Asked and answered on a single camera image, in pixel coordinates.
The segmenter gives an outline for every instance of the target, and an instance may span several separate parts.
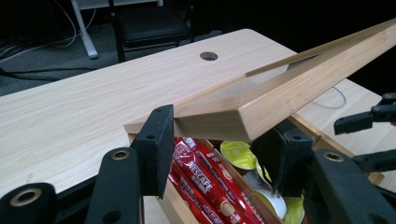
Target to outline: chair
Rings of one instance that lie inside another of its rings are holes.
[[[191,37],[191,29],[177,12],[168,6],[152,3],[115,6],[108,0],[119,63],[126,61],[125,52],[136,48],[155,48]]]

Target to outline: black clamp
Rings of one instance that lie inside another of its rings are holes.
[[[396,92],[385,93],[369,112],[340,118],[334,123],[334,133],[354,133],[373,128],[373,122],[396,122]]]

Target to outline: wooden table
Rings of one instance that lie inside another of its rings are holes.
[[[219,58],[205,61],[200,57],[205,51]],[[3,96],[0,196],[32,182],[51,183],[57,192],[68,189],[96,175],[106,152],[129,146],[123,124],[293,54],[265,36],[241,30]],[[328,135],[337,118],[366,111],[380,98],[347,80],[337,87],[347,98],[342,109],[307,105],[297,113]],[[338,96],[331,91],[318,101],[336,104]],[[370,131],[332,137],[360,154],[396,148],[395,134],[389,124],[376,124]],[[396,190],[392,176],[384,187]],[[147,198],[145,209],[147,223],[166,220],[155,199]]]

